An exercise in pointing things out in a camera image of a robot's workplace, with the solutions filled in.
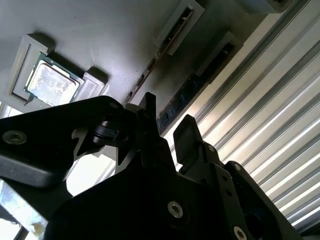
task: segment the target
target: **metal surface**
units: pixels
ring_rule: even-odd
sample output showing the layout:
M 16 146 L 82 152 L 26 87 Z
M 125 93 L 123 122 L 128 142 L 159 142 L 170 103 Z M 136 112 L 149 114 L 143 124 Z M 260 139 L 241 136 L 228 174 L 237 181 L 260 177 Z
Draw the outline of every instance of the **metal surface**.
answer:
M 8 84 L 23 35 L 44 33 L 55 41 L 55 52 L 64 59 L 66 67 L 75 65 L 85 72 L 96 66 L 108 76 L 109 90 L 104 89 L 103 92 L 123 103 L 158 49 L 155 39 L 180 2 L 2 1 L 2 84 Z M 230 27 L 237 37 L 245 40 L 264 18 L 263 15 L 248 15 L 237 0 L 198 2 L 205 8 L 199 19 L 201 22 L 198 21 L 191 29 L 173 56 L 164 57 L 157 71 L 148 78 L 148 84 L 138 92 L 134 103 L 139 103 L 145 92 L 153 92 L 159 96 L 157 108 L 160 112 L 186 80 L 185 71 L 189 71 L 193 57 L 210 41 L 213 32 Z M 8 99 L 1 92 L 0 101 L 4 100 Z M 15 101 L 6 104 L 21 112 L 28 110 Z
M 170 201 L 167 207 L 169 213 L 177 219 L 182 218 L 182 216 L 184 215 L 182 207 L 176 201 Z
M 48 221 L 3 179 L 0 179 L 0 205 L 25 229 L 43 239 Z
M 238 226 L 233 227 L 234 235 L 238 240 L 247 240 L 247 236 L 245 232 Z
M 299 231 L 320 217 L 319 53 L 320 2 L 298 1 L 267 16 L 184 112 L 221 161 L 240 163 Z M 172 131 L 166 139 L 173 146 Z
M 22 131 L 10 130 L 2 135 L 2 140 L 7 144 L 21 145 L 27 141 L 27 135 Z
M 234 164 L 235 169 L 237 169 L 238 171 L 241 170 L 241 167 L 238 164 Z

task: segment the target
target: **black metal bracket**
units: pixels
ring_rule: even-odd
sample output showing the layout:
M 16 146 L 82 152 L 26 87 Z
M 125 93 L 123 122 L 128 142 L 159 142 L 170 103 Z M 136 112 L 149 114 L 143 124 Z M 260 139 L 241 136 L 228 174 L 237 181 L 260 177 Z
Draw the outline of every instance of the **black metal bracket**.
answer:
M 220 161 L 189 115 L 173 135 L 177 173 L 150 93 L 139 106 L 104 96 L 2 119 L 0 134 L 0 177 L 36 209 L 46 240 L 106 231 L 117 239 L 302 239 L 243 167 Z M 116 174 L 71 198 L 64 179 L 73 161 L 106 145 L 117 147 Z M 9 202 L 0 204 L 10 210 Z

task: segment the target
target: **corrugated metal panel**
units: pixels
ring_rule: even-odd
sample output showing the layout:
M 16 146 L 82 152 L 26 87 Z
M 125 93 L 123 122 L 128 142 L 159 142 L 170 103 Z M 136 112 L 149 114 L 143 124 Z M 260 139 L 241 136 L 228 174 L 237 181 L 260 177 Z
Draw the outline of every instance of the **corrugated metal panel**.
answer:
M 320 218 L 320 1 L 301 0 L 261 25 L 265 37 L 242 64 L 222 72 L 185 114 L 301 230 Z

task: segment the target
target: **black plastic part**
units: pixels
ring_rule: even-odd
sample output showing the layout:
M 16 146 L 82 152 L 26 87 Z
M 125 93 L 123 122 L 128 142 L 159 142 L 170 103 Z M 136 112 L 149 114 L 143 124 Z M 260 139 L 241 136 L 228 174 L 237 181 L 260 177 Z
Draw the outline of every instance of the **black plastic part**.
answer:
M 100 96 L 1 119 L 0 136 L 20 131 L 27 139 L 15 145 L 2 137 L 0 177 L 37 188 L 61 183 L 76 159 L 103 147 L 85 140 L 88 131 L 122 112 L 113 98 Z

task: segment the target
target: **metal bolt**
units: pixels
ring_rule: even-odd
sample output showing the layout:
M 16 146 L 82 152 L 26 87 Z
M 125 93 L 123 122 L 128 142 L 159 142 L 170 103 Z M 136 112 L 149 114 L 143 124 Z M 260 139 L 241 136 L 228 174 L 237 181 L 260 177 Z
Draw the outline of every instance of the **metal bolt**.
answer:
M 241 167 L 238 164 L 234 164 L 235 169 L 237 169 L 238 171 L 241 170 Z
M 247 240 L 247 236 L 245 232 L 238 226 L 233 227 L 234 235 L 238 240 Z
M 117 109 L 118 108 L 118 105 L 115 104 L 114 102 L 110 102 L 109 105 L 114 108 L 114 109 Z
M 11 130 L 2 135 L 3 141 L 7 144 L 21 145 L 27 141 L 27 135 L 22 131 Z
M 214 152 L 214 151 L 215 151 L 215 148 L 214 148 L 213 146 L 208 145 L 208 147 L 209 147 L 209 150 L 210 150 L 211 152 Z
M 184 211 L 182 207 L 176 201 L 171 201 L 167 205 L 169 213 L 177 219 L 182 218 Z

